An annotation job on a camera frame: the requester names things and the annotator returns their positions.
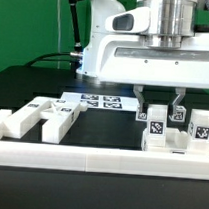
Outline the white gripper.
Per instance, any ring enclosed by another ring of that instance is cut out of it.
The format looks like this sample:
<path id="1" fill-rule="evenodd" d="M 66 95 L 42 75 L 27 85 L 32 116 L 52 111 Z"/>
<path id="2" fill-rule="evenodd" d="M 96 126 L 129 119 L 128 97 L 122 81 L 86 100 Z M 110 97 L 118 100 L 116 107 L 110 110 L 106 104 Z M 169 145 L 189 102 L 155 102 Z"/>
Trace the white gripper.
<path id="1" fill-rule="evenodd" d="M 100 43 L 97 77 L 135 84 L 138 112 L 146 106 L 142 85 L 177 87 L 169 115 L 185 96 L 185 87 L 209 89 L 209 38 L 184 38 L 179 49 L 146 47 L 139 35 L 108 35 Z"/>

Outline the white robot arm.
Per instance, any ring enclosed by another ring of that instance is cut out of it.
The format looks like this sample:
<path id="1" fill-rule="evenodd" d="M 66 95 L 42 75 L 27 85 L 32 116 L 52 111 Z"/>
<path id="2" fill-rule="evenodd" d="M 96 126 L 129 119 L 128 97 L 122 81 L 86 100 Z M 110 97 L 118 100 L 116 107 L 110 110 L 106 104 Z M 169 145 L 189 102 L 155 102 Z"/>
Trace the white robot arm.
<path id="1" fill-rule="evenodd" d="M 117 0 L 91 1 L 91 38 L 82 54 L 82 77 L 132 84 L 145 111 L 146 85 L 209 89 L 209 31 L 195 28 L 195 10 L 207 0 L 137 0 L 127 11 Z"/>

